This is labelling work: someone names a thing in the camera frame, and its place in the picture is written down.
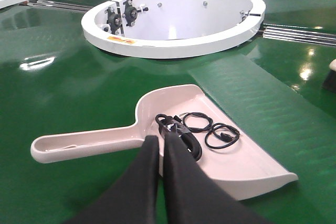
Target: scoop handle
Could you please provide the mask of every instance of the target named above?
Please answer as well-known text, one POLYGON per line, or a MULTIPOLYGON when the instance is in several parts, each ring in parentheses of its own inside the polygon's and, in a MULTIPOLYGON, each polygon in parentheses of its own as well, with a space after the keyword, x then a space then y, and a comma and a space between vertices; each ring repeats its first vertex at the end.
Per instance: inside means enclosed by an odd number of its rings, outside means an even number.
POLYGON ((32 142, 30 153, 40 163, 52 163, 137 148, 143 141, 137 124, 134 124, 114 129, 41 136, 32 142))

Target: green conveyor belt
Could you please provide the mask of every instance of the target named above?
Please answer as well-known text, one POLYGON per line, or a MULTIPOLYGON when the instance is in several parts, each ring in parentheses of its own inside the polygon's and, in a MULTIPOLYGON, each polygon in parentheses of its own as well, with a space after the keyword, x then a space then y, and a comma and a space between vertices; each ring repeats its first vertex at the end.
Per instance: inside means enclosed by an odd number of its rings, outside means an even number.
MULTIPOLYGON (((96 5, 104 0, 58 1, 96 5)), ((308 5, 321 0, 302 0, 300 8, 293 5, 299 0, 265 1, 266 23, 336 31, 335 0, 322 9, 308 5)), ((336 48, 254 37, 202 57, 130 58, 85 41, 81 17, 26 6, 0 10, 0 223, 62 223, 113 184, 138 151, 40 164, 29 152, 35 138, 130 125, 142 95, 186 83, 199 85, 299 176, 244 205, 278 224, 334 223, 336 94, 321 84, 336 48), (27 68, 36 61, 45 65, 27 68), (300 74, 307 69, 304 80, 300 74)), ((162 183, 157 216, 159 224, 166 223, 162 183)))

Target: white frame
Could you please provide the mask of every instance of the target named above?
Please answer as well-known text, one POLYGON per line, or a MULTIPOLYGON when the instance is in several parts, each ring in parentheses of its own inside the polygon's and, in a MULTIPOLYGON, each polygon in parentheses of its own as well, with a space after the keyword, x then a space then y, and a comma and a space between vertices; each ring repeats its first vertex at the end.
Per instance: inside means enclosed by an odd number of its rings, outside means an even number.
POLYGON ((264 20, 266 5, 263 0, 249 0, 253 7, 250 13, 260 16, 247 16, 240 24, 221 32, 181 40, 143 40, 112 35, 96 24, 99 13, 112 6, 114 2, 102 3, 89 10, 82 18, 84 36, 91 44, 114 54, 124 56, 176 59, 207 55, 238 46, 251 39, 264 20))

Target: black cable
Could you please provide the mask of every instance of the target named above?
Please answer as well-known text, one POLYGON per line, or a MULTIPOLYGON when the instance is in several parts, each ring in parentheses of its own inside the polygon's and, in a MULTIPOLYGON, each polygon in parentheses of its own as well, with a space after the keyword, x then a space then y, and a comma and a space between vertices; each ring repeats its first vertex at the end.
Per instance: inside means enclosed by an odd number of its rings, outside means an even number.
POLYGON ((182 118, 183 125, 186 126, 193 133, 199 133, 199 132, 211 130, 211 125, 213 124, 213 122, 214 122, 214 120, 212 120, 212 118, 210 118, 209 116, 207 116, 206 114, 204 114, 202 112, 190 112, 190 113, 186 113, 183 116, 183 118, 182 118), (185 122, 186 119, 189 116, 194 116, 196 118, 204 118, 204 119, 208 120, 209 123, 204 128, 190 127, 185 122))
POLYGON ((212 125, 211 130, 206 134, 205 136, 205 145, 208 146, 211 149, 224 149, 227 148, 231 145, 233 145, 234 143, 236 143, 238 141, 240 137, 240 132, 239 130, 237 130, 236 128, 234 128, 231 125, 227 125, 224 123, 215 123, 214 125, 212 125), (227 128, 230 132, 232 132, 234 134, 234 136, 230 136, 229 134, 225 134, 225 133, 221 133, 220 135, 218 135, 218 133, 216 133, 217 130, 222 129, 222 128, 227 128), (211 134, 214 134, 216 136, 217 139, 226 142, 227 144, 221 145, 221 146, 213 146, 210 145, 208 143, 208 138, 211 134))
POLYGON ((173 118, 169 115, 158 114, 155 117, 155 121, 159 125, 159 133, 163 136, 163 138, 165 138, 167 132, 177 133, 194 159, 197 161, 201 158, 202 147, 200 143, 193 133, 191 133, 191 131, 179 120, 176 120, 175 117, 173 118))

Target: aluminum rail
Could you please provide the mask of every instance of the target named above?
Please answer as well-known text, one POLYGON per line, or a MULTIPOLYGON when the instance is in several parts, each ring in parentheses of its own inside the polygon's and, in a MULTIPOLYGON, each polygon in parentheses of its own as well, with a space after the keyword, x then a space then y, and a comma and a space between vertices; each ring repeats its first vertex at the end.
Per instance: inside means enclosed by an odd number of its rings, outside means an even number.
POLYGON ((55 1, 46 1, 46 0, 28 2, 27 6, 41 7, 41 8, 47 8, 47 9, 49 8, 63 9, 63 10, 70 10, 74 12, 81 12, 81 13, 86 13, 88 10, 92 8, 92 6, 88 6, 88 5, 76 5, 76 4, 55 2, 55 1))
POLYGON ((260 31, 263 38, 277 39, 284 41, 295 41, 336 47, 336 35, 319 33, 315 31, 304 31, 296 29, 287 29, 267 26, 265 30, 260 31))

